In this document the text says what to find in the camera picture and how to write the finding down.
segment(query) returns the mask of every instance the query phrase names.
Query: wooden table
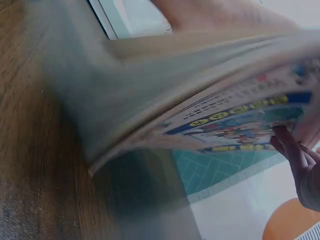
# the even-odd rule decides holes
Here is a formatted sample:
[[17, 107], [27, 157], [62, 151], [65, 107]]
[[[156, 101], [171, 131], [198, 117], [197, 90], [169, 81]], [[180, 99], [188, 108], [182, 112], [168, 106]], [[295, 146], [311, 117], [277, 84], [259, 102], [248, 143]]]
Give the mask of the wooden table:
[[42, 65], [52, 39], [61, 61], [115, 64], [85, 0], [0, 2], [0, 239], [200, 239], [167, 151], [125, 155], [88, 175], [79, 141]]

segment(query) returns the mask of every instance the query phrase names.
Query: yellow circle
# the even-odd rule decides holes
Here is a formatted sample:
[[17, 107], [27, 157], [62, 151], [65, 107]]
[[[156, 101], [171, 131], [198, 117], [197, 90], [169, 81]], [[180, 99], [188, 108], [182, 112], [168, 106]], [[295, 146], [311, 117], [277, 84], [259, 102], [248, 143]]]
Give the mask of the yellow circle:
[[260, 100], [260, 101], [255, 101], [254, 103], [250, 104], [250, 108], [252, 109], [261, 109], [264, 108], [265, 106], [268, 106], [269, 102], [267, 100]]
[[190, 126], [191, 127], [199, 126], [199, 125], [207, 123], [208, 121], [209, 121], [208, 119], [200, 119], [200, 120], [197, 120], [197, 121], [190, 123]]
[[247, 106], [237, 106], [230, 110], [231, 114], [242, 114], [246, 112], [249, 108]]
[[270, 103], [273, 105], [286, 104], [288, 101], [289, 98], [286, 95], [275, 96], [274, 98], [270, 99]]
[[228, 113], [225, 111], [218, 112], [216, 114], [213, 114], [211, 117], [209, 117], [210, 120], [218, 120], [218, 119], [223, 119], [226, 116], [228, 116]]

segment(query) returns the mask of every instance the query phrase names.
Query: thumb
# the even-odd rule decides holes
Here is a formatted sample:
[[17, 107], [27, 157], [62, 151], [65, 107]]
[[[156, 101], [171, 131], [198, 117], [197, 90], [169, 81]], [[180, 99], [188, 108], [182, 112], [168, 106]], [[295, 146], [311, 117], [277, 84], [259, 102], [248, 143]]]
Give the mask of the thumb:
[[291, 133], [284, 126], [273, 128], [274, 134], [278, 141], [282, 144], [287, 159], [290, 162], [292, 171], [297, 172], [308, 166], [305, 155]]

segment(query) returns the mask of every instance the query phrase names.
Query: finger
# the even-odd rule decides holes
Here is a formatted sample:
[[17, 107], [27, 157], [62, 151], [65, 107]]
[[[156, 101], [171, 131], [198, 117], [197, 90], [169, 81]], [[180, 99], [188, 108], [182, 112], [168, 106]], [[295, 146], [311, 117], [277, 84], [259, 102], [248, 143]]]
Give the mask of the finger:
[[290, 132], [284, 126], [274, 127], [273, 131], [285, 150], [291, 169], [294, 172], [293, 174], [296, 174], [300, 169], [306, 168], [308, 166], [307, 160]]
[[284, 146], [279, 142], [276, 136], [272, 136], [270, 138], [270, 144], [274, 147], [275, 150], [277, 150], [279, 153], [281, 153], [285, 158], [287, 158], [286, 151], [284, 149]]
[[320, 163], [320, 154], [310, 150], [309, 148], [307, 148], [306, 146], [303, 146], [302, 144], [300, 144], [300, 148], [302, 151], [307, 153], [311, 158], [313, 158], [315, 164]]
[[316, 161], [308, 153], [303, 151], [303, 155], [305, 157], [306, 162], [308, 163], [308, 166], [316, 165]]

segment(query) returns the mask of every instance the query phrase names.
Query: page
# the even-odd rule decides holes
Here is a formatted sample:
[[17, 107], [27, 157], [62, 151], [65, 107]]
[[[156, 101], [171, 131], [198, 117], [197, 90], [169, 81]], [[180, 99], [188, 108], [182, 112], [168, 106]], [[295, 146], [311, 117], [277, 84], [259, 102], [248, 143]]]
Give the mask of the page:
[[304, 60], [206, 96], [201, 92], [190, 99], [192, 104], [132, 141], [131, 147], [174, 148], [208, 154], [273, 150], [269, 144], [273, 127], [286, 126], [294, 134], [298, 128], [310, 128], [312, 122], [306, 120], [308, 116], [319, 122], [315, 114], [319, 70], [319, 59]]

